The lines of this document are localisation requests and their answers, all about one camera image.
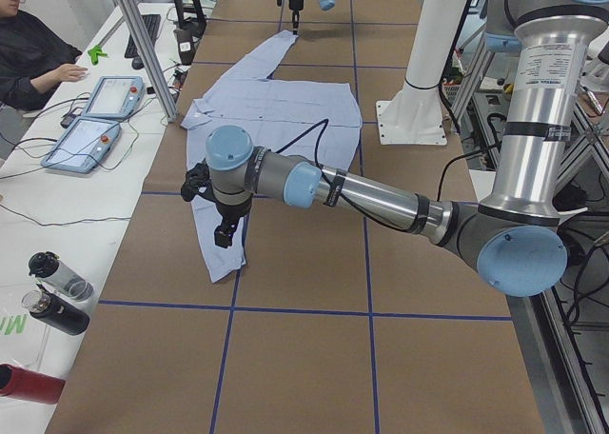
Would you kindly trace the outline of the light blue striped shirt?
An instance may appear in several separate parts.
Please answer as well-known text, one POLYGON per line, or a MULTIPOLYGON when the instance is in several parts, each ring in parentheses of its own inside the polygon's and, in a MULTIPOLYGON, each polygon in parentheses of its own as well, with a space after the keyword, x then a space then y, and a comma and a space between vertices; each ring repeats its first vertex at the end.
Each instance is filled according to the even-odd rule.
POLYGON ((205 159, 206 139, 221 126, 243 128, 254 145, 274 152, 350 167, 363 124, 350 86, 271 76, 296 40, 288 30, 273 35, 192 102, 182 122, 188 168, 205 159))

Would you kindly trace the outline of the lower blue teach pendant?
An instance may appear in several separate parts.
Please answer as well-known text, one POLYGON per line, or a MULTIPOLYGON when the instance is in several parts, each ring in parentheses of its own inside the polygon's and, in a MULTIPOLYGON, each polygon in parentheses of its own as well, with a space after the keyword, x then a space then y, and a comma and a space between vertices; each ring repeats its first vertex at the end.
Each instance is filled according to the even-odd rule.
POLYGON ((116 121, 77 117, 42 159, 42 168, 88 174, 110 152, 121 126, 116 121))

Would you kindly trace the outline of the black computer mouse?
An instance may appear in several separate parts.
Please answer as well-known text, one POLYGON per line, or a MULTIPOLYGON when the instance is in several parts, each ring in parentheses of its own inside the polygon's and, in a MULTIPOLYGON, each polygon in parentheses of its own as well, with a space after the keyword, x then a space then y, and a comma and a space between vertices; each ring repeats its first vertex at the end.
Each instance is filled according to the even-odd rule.
POLYGON ((144 62, 139 56, 136 56, 131 60, 131 67, 134 70, 140 70, 144 67, 144 62))

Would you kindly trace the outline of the clear bottle black lid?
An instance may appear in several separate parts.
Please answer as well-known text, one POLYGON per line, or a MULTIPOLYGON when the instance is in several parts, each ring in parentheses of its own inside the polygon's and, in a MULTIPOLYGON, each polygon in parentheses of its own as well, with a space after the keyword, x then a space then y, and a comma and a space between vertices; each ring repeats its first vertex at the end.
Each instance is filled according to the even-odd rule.
POLYGON ((74 301, 85 301, 93 294, 93 286, 51 251, 32 255, 28 267, 30 276, 53 286, 74 301))

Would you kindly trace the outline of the blue teach pendant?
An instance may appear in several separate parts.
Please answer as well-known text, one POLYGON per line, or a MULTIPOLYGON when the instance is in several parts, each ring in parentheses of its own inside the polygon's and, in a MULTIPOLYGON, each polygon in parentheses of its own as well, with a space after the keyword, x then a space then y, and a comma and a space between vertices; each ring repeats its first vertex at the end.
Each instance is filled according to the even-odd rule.
POLYGON ((110 152, 121 126, 116 121, 77 117, 42 159, 42 168, 88 174, 110 152))
POLYGON ((102 76, 81 115, 108 120, 124 120, 139 107, 146 92, 140 76, 102 76))

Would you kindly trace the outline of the red water bottle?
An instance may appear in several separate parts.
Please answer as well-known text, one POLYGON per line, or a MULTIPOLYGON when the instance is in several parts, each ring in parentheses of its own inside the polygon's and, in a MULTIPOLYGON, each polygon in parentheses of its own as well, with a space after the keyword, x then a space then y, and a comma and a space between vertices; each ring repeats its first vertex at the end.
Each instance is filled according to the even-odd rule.
POLYGON ((22 367, 1 364, 1 396, 40 404, 56 404, 66 381, 22 367))

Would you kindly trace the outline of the aluminium frame post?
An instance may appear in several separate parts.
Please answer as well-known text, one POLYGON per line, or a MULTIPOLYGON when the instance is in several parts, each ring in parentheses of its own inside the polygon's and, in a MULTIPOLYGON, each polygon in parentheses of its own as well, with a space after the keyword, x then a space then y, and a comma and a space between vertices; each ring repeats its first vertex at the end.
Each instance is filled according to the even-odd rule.
POLYGON ((138 9, 137 2, 136 0, 117 0, 117 3, 123 13, 129 33, 134 39, 138 53, 144 62, 148 79, 154 87, 156 97, 161 104, 165 116, 170 123, 174 122, 178 115, 177 108, 169 91, 165 76, 162 73, 155 48, 147 34, 147 29, 141 12, 138 9))

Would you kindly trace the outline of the black water bottle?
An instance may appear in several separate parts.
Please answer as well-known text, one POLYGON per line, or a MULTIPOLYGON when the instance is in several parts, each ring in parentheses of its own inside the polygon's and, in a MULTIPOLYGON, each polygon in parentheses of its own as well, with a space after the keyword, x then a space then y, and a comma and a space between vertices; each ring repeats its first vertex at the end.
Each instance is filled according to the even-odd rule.
POLYGON ((47 291, 27 292, 22 298, 22 306, 32 318, 70 336, 84 333, 89 325, 89 316, 86 312, 47 291))

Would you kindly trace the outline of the seated person in black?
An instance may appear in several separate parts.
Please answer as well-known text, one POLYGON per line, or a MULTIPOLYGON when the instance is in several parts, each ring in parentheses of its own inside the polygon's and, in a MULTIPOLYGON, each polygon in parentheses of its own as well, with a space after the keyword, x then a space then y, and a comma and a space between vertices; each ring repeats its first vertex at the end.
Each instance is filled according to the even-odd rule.
POLYGON ((58 87, 82 80, 82 55, 36 16, 25 0, 1 0, 1 103, 18 110, 42 109, 58 87))

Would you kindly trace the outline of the green plastic clamp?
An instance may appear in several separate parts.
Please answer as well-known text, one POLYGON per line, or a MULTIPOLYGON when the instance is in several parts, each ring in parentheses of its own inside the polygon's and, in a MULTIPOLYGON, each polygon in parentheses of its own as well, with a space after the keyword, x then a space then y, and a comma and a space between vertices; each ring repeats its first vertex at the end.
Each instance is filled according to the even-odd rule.
POLYGON ((101 58, 108 57, 108 54, 104 52, 101 45, 95 45, 88 50, 88 57, 93 66, 97 66, 101 58))

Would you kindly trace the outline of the upper blue teach pendant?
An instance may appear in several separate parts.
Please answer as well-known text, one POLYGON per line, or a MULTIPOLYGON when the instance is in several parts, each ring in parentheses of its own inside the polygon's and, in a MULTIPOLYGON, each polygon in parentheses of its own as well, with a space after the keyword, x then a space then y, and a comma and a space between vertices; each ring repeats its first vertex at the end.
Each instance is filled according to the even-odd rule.
POLYGON ((124 120, 139 107, 146 92, 140 76, 102 76, 81 115, 108 120, 124 120))

